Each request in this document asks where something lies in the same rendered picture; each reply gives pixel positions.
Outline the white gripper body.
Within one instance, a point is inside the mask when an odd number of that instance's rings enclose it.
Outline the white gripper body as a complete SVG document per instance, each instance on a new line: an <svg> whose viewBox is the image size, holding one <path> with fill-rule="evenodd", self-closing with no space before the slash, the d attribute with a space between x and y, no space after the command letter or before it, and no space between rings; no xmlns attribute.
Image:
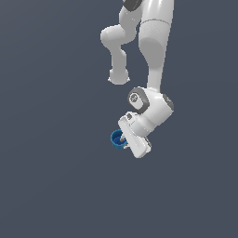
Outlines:
<svg viewBox="0 0 238 238"><path fill-rule="evenodd" d="M142 138L132 131L131 126L136 122L137 117L138 115L135 112L127 112L119 119L118 125L133 155L136 158L142 158L146 153L151 151L152 145L147 137Z"/></svg>

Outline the blue cup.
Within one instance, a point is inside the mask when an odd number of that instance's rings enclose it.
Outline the blue cup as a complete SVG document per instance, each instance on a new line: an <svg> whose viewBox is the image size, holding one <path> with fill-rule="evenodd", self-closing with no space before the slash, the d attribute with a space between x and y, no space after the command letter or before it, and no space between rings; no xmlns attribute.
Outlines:
<svg viewBox="0 0 238 238"><path fill-rule="evenodd" d="M123 132L121 129L115 130L111 133L111 143L116 150L122 150L127 144L126 139L121 141L122 134Z"/></svg>

